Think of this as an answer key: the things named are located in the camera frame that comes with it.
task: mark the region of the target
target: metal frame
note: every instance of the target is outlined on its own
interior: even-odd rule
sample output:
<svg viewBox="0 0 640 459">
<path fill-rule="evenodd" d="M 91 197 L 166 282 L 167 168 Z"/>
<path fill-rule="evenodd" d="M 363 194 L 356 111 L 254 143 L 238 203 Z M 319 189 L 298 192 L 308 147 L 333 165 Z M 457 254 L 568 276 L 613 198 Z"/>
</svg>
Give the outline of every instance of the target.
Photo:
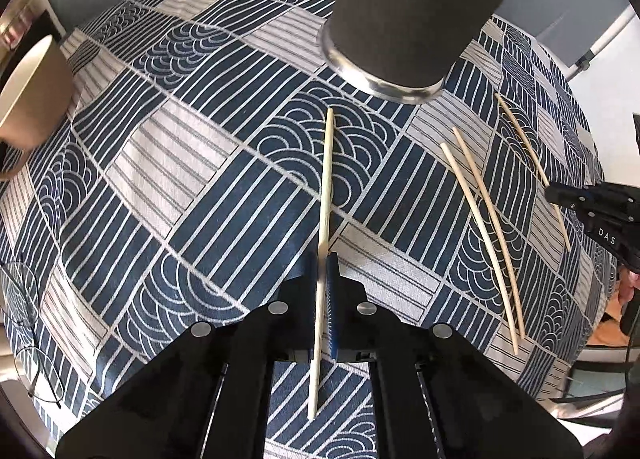
<svg viewBox="0 0 640 459">
<path fill-rule="evenodd" d="M 369 365 L 380 459 L 582 457 L 575 437 L 452 327 L 402 323 L 340 275 L 335 253 L 326 270 L 331 354 Z M 56 457 L 262 459 L 274 362 L 311 356 L 316 280 L 309 259 L 243 321 L 192 325 L 67 432 Z"/>
</svg>

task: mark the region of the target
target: glasses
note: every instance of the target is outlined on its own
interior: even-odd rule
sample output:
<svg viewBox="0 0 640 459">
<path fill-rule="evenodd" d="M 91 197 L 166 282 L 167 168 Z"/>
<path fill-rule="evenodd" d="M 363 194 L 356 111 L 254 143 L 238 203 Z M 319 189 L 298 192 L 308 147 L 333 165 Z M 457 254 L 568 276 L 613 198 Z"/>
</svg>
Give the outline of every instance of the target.
<svg viewBox="0 0 640 459">
<path fill-rule="evenodd" d="M 0 308 L 32 344 L 15 353 L 15 370 L 30 397 L 61 407 L 64 387 L 53 361 L 40 349 L 36 322 L 40 317 L 38 282 L 24 262 L 0 262 Z"/>
</svg>

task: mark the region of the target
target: wooden stick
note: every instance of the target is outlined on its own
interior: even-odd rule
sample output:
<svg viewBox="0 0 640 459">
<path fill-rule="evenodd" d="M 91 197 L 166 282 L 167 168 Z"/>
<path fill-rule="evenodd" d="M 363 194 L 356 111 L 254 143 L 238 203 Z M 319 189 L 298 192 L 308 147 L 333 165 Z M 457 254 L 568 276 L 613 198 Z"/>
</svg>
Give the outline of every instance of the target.
<svg viewBox="0 0 640 459">
<path fill-rule="evenodd" d="M 482 240 L 484 241 L 484 245 L 486 247 L 487 253 L 489 253 L 489 258 L 491 259 L 491 264 L 494 267 L 495 278 L 498 281 L 498 289 L 500 290 L 500 295 L 502 295 L 502 303 L 504 304 L 504 310 L 507 314 L 507 323 L 509 325 L 509 332 L 511 335 L 511 344 L 513 345 L 513 354 L 518 354 L 518 337 L 516 335 L 516 325 L 513 321 L 513 313 L 511 312 L 511 302 L 509 301 L 509 293 L 507 293 L 507 286 L 504 285 L 504 277 L 502 276 L 502 270 L 500 269 L 500 264 L 498 263 L 498 257 L 495 254 L 494 244 L 491 242 L 489 238 L 489 233 L 486 231 L 486 226 L 484 225 L 484 219 L 480 214 L 480 210 L 478 209 L 478 205 L 476 204 L 476 200 L 471 194 L 471 190 L 469 190 L 469 186 L 466 183 L 465 177 L 462 175 L 462 170 L 458 163 L 451 155 L 451 151 L 449 150 L 449 145 L 447 143 L 441 143 L 440 148 L 444 152 L 445 157 L 449 161 L 449 165 L 453 170 L 453 173 L 456 175 L 458 179 L 458 183 L 462 188 L 463 193 L 465 194 L 466 202 L 469 204 L 471 208 L 471 213 L 476 220 L 476 224 L 480 229 L 480 233 L 482 235 Z"/>
<path fill-rule="evenodd" d="M 331 214 L 331 169 L 334 159 L 334 110 L 326 112 L 324 129 L 324 157 L 322 158 L 322 184 L 320 190 L 320 225 L 318 229 L 318 283 L 316 284 L 316 327 L 314 330 L 314 357 L 309 370 L 309 399 L 306 417 L 309 421 L 318 412 L 320 362 L 322 360 L 322 334 L 324 333 L 324 305 L 326 274 L 324 267 L 329 253 L 329 215 Z"/>
<path fill-rule="evenodd" d="M 484 185 L 484 180 L 480 175 L 480 171 L 478 170 L 478 166 L 474 161 L 473 156 L 469 150 L 469 147 L 466 145 L 465 140 L 460 134 L 460 131 L 453 127 L 453 134 L 456 136 L 458 140 L 458 144 L 462 149 L 462 153 L 465 155 L 466 163 L 469 165 L 471 169 L 471 173 L 474 175 L 476 182 L 478 182 L 478 189 L 480 190 L 480 195 L 482 199 L 484 199 L 484 203 L 486 204 L 487 210 L 489 210 L 489 217 L 491 218 L 491 222 L 494 225 L 495 234 L 498 235 L 498 241 L 500 242 L 500 249 L 502 250 L 502 254 L 504 255 L 504 263 L 507 266 L 507 274 L 509 275 L 509 282 L 511 282 L 511 291 L 513 291 L 513 299 L 516 304 L 516 314 L 518 315 L 518 330 L 520 332 L 520 338 L 524 340 L 526 337 L 526 332 L 524 328 L 524 316 L 522 315 L 522 304 L 520 302 L 520 292 L 518 291 L 518 284 L 516 283 L 516 274 L 513 270 L 513 263 L 511 262 L 511 255 L 509 253 L 509 248 L 507 246 L 507 241 L 504 239 L 504 233 L 502 233 L 502 226 L 500 224 L 500 219 L 495 212 L 494 204 L 492 203 L 491 196 L 489 195 L 489 191 L 486 189 Z"/>
<path fill-rule="evenodd" d="M 513 112 L 511 112 L 509 105 L 507 105 L 505 101 L 502 99 L 502 96 L 496 92 L 495 97 L 497 98 L 498 103 L 500 103 L 500 106 L 507 113 L 507 116 L 509 116 L 509 119 L 511 119 L 511 122 L 515 127 L 516 132 L 518 132 L 520 139 L 524 143 L 524 146 L 527 147 L 527 150 L 529 151 L 529 155 L 533 160 L 533 164 L 536 166 L 536 169 L 538 170 L 538 174 L 540 174 L 540 180 L 542 181 L 542 184 L 545 186 L 545 188 L 548 187 L 549 179 L 546 178 L 545 169 L 542 168 L 542 165 L 540 164 L 540 160 L 538 159 L 536 152 L 533 150 L 533 147 L 531 146 L 531 143 L 529 141 L 529 138 L 527 137 L 527 134 L 524 133 L 524 130 L 520 126 L 518 120 L 513 115 Z M 558 218 L 560 232 L 562 233 L 562 238 L 564 238 L 564 245 L 566 246 L 566 250 L 571 251 L 571 242 L 569 241 L 569 234 L 566 232 L 566 228 L 564 227 L 564 220 L 562 219 L 562 213 L 560 212 L 560 208 L 558 208 L 557 204 L 553 204 L 552 206 L 556 211 L 556 217 Z"/>
</svg>

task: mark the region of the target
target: metal screw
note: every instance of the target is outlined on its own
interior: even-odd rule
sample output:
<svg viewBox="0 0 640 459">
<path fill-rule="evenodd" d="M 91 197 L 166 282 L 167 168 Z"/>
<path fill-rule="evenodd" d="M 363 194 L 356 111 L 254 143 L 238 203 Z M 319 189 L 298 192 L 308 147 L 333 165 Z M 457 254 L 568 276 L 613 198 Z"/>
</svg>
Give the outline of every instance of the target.
<svg viewBox="0 0 640 459">
<path fill-rule="evenodd" d="M 442 338 L 443 340 L 450 338 L 453 334 L 453 330 L 447 324 L 434 325 L 431 330 L 436 338 Z"/>
<path fill-rule="evenodd" d="M 289 310 L 289 306 L 286 302 L 281 302 L 280 300 L 271 302 L 269 304 L 269 312 L 271 314 L 285 314 Z"/>
<path fill-rule="evenodd" d="M 202 338 L 211 332 L 211 325 L 208 322 L 198 322 L 191 326 L 191 334 L 196 338 Z"/>
<path fill-rule="evenodd" d="M 364 314 L 365 316 L 371 316 L 378 310 L 376 305 L 372 304 L 371 302 L 360 302 L 356 309 L 358 310 L 358 313 Z"/>
</svg>

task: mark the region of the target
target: patterned tablecloth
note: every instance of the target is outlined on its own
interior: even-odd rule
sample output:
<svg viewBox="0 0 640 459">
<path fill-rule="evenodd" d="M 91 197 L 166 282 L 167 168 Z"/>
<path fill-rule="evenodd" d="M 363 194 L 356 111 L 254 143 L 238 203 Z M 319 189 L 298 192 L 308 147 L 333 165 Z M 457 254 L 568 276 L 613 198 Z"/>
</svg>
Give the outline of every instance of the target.
<svg viewBox="0 0 640 459">
<path fill-rule="evenodd" d="M 62 44 L 74 103 L 0 199 L 0 258 L 22 254 L 36 274 L 37 334 L 65 387 L 61 410 L 38 406 L 54 435 L 197 319 L 237 321 L 299 272 L 302 252 L 317 244 L 328 106 L 337 122 L 331 241 L 342 272 L 408 323 L 453 324 L 530 395 L 556 393 L 604 311 L 615 263 L 571 212 L 573 250 L 563 248 L 494 92 L 551 180 L 601 181 L 561 72 L 494 17 L 436 100 L 385 102 L 324 63 L 316 37 L 333 2 L 126 0 Z M 527 328 L 517 357 L 478 227 L 438 147 L 450 142 L 477 192 L 454 125 L 516 268 Z M 16 158 L 10 152 L 5 167 Z M 30 343 L 9 321 L 8 333 L 14 351 Z M 267 455 L 374 457 L 366 370 L 323 362 L 311 423 L 307 385 L 308 366 L 277 366 Z"/>
</svg>

